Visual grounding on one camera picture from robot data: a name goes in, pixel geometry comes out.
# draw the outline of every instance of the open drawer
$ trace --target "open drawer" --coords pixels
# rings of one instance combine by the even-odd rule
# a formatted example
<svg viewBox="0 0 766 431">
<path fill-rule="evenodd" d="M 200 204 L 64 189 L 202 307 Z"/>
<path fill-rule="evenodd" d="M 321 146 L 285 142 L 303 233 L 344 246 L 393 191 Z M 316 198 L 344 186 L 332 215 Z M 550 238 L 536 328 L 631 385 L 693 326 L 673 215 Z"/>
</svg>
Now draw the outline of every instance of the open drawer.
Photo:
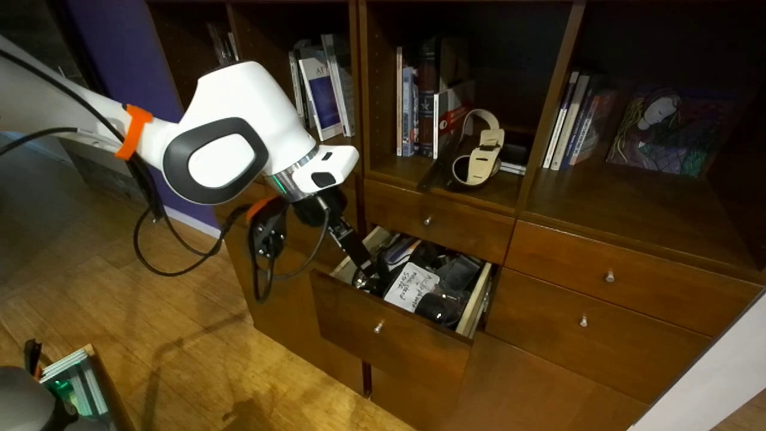
<svg viewBox="0 0 766 431">
<path fill-rule="evenodd" d="M 366 246 L 375 252 L 387 238 L 389 233 L 375 228 L 366 237 Z M 311 271 L 321 335 L 411 382 L 432 391 L 460 382 L 469 359 L 469 339 L 424 316 L 386 303 L 380 296 L 354 290 L 352 274 L 354 262 L 348 259 L 332 272 Z"/>
</svg>

